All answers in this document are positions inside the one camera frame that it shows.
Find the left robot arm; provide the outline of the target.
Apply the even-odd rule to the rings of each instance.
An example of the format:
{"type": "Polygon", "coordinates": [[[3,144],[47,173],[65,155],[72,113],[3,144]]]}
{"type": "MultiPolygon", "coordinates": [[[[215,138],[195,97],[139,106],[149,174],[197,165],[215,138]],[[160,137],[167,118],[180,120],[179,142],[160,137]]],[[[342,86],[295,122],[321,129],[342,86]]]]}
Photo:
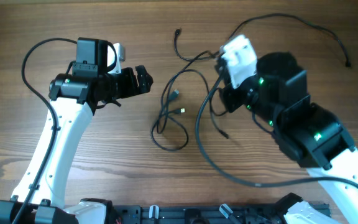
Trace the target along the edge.
{"type": "Polygon", "coordinates": [[[151,89],[142,65],[122,68],[124,49],[107,40],[79,38],[76,58],[50,83],[48,115],[34,155],[9,200],[0,200],[0,223],[122,223],[111,201],[84,198],[65,205],[68,174],[79,141],[96,110],[151,89]]]}

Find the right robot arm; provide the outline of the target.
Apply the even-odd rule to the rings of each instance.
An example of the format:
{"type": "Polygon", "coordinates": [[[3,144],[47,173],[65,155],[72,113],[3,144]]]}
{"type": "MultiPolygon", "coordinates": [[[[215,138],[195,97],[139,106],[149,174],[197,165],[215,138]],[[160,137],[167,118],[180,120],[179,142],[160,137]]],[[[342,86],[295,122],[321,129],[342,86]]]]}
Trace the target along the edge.
{"type": "Polygon", "coordinates": [[[358,223],[358,148],[340,119],[311,102],[307,72],[289,52],[261,58],[225,54],[217,70],[221,99],[232,113],[248,106],[273,128],[271,135],[289,159],[306,169],[301,184],[319,182],[349,223],[358,223]]]}

